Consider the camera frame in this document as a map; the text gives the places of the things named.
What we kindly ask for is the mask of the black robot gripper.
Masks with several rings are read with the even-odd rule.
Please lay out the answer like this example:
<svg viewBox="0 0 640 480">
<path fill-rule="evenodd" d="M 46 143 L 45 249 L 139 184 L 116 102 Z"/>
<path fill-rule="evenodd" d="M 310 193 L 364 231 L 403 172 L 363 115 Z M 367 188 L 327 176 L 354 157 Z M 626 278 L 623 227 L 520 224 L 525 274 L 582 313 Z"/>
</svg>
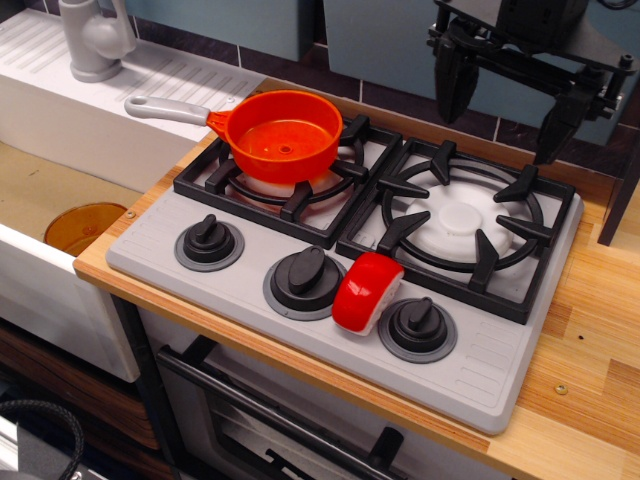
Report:
<svg viewBox="0 0 640 480">
<path fill-rule="evenodd" d="M 438 113 L 467 110 L 480 69 L 555 98 L 537 137 L 535 165 L 552 164 L 586 119 L 618 109 L 634 58 L 590 23 L 585 1 L 440 1 L 428 45 Z"/>
</svg>

